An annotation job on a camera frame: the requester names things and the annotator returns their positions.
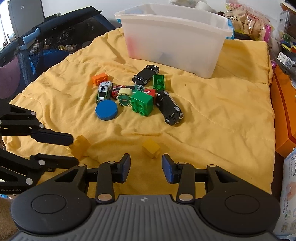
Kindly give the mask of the white green toy car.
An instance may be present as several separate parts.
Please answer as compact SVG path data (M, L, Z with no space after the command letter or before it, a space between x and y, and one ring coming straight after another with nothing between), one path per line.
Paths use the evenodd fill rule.
M105 100L111 100L112 82L104 81L99 84L98 93L96 96L96 103L99 104Z

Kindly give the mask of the red green toy car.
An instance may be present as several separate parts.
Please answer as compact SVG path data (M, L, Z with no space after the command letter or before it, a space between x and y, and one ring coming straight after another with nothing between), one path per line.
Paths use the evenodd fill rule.
M133 93L137 92L137 91L145 91L145 88L142 85L115 85L112 88L112 98L113 99L117 99L117 96L119 94L119 90L121 88L129 88L132 90Z

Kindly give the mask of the green flat toy brick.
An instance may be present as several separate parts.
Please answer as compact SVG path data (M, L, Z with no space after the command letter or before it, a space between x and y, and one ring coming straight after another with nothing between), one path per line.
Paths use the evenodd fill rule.
M154 75L152 80L153 80L153 89L155 91L165 90L165 77L163 75Z

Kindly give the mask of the grey cabinet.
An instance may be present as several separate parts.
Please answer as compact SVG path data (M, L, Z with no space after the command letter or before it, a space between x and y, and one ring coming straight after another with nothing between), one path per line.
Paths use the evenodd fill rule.
M45 20L41 0L11 0L8 10L16 38Z

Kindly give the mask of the black white toy car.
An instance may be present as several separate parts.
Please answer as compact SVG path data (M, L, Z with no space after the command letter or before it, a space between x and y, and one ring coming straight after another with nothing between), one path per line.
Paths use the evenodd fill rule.
M161 90L156 94L156 106L159 108L168 125L176 125L184 117L181 108L165 90Z

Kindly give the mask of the black toy car upper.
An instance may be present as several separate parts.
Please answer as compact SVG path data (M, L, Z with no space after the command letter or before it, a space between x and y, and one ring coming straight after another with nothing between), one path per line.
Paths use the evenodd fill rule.
M156 65L147 65L143 70L137 73L132 81L135 84L145 86L149 81L152 80L154 75L159 74L159 67Z

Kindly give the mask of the clear bag of snacks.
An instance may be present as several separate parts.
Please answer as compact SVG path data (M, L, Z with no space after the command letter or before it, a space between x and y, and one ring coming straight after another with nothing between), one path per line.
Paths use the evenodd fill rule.
M268 17L238 1L226 1L224 17L232 22L234 32L252 40L269 42L273 26Z

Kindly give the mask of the orange toy brick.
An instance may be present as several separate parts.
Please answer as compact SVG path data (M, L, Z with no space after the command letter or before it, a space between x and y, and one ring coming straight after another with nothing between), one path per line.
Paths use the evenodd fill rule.
M92 76L92 82L96 86L99 86L100 83L105 81L108 81L108 75L106 73L101 73L101 74Z

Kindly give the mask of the white baby wipes pack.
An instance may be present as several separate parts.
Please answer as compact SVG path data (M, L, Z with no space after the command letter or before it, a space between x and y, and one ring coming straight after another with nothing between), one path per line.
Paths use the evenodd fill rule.
M280 197L280 217L273 234L283 240L295 240L296 232L296 163L295 148L283 162L283 181Z

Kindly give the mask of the small white carton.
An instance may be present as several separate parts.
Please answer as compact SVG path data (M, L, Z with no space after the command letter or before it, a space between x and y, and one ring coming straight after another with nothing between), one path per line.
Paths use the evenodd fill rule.
M286 54L283 52L279 52L277 60L280 61L284 66L286 66L288 69L292 68L295 65L295 61L290 59Z

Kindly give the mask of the blue round disc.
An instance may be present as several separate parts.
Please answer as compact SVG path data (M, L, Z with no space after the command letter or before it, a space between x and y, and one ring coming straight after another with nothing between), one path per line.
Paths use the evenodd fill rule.
M109 121L117 116L118 107L114 101L104 100L97 104L95 113L100 120Z

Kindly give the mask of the yellow tall toy brick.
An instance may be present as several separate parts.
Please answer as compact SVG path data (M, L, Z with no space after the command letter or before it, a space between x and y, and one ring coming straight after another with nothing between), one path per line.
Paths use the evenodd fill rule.
M76 159L81 161L84 157L86 157L86 152L90 146L90 142L83 135L80 135L72 144L69 145L69 149L71 154Z

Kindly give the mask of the yellow quilted cloth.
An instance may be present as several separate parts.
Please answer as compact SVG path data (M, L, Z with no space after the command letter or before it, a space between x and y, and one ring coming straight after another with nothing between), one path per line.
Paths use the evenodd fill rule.
M130 154L128 178L114 186L116 195L176 194L177 186L165 179L161 158L142 151L149 139L176 162L201 169L215 164L271 192L275 134L267 44L226 40L210 79L161 65L166 90L184 114L178 125L167 125L158 108L141 116L119 107L115 119L100 120L92 76L106 73L114 84L129 85L146 65L128 56L119 28L51 67L11 103L35 111L47 128L84 136L90 148L82 163L89 168Z

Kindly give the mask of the translucent white plastic bin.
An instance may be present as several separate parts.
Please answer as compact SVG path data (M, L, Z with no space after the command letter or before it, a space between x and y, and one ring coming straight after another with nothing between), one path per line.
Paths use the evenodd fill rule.
M185 6L142 4L115 13L128 54L210 78L233 27L223 16Z

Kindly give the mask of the cream green wheel toy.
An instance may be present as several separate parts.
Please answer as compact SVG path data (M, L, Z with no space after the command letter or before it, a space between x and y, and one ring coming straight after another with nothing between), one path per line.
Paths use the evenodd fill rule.
M120 106L131 106L131 96L133 92L130 88L121 88L117 95L117 100Z

